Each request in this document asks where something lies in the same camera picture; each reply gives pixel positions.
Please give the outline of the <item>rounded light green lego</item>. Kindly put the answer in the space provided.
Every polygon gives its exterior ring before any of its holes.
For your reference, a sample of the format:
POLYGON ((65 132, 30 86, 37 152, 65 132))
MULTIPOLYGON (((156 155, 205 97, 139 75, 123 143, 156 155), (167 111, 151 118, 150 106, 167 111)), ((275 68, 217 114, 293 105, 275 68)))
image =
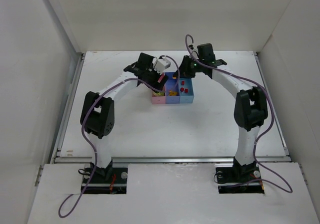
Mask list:
POLYGON ((165 93, 164 92, 153 92, 152 95, 155 97, 163 97, 163 96, 165 96, 165 93))

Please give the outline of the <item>yellow lego brick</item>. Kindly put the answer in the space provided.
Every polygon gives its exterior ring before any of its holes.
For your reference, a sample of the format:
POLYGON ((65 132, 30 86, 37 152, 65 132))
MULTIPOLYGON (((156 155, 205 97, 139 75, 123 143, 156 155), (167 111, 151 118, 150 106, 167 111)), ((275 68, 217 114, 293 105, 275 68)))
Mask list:
POLYGON ((169 96, 177 96, 177 95, 178 95, 177 92, 174 92, 174 91, 170 91, 170 92, 169 92, 169 96))

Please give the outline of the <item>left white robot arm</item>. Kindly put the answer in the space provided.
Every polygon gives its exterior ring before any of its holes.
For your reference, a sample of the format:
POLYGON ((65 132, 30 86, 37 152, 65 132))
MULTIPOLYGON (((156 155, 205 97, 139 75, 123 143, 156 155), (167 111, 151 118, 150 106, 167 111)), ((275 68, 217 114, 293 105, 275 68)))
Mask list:
POLYGON ((115 125, 115 104, 127 93, 144 84, 154 92, 162 92, 168 76, 165 70, 171 62, 164 57, 140 53, 138 60, 124 68, 122 74, 108 87, 89 91, 84 98, 80 116, 81 132, 93 148, 90 163, 93 174, 107 179, 111 175, 112 158, 107 146, 107 136, 115 125))

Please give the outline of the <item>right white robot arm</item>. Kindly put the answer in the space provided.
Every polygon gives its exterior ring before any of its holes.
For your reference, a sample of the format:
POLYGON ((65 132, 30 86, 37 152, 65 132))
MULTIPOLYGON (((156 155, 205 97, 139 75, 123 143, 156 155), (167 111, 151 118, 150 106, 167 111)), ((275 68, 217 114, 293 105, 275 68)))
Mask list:
POLYGON ((196 73, 203 73, 235 98, 233 117, 239 130, 237 151, 231 167, 216 168, 216 178, 218 184, 245 183, 259 170, 255 144, 268 117, 267 98, 262 87, 233 74, 224 60, 216 59, 210 43, 197 46, 197 53, 198 58, 185 55, 174 76, 194 78, 196 73))

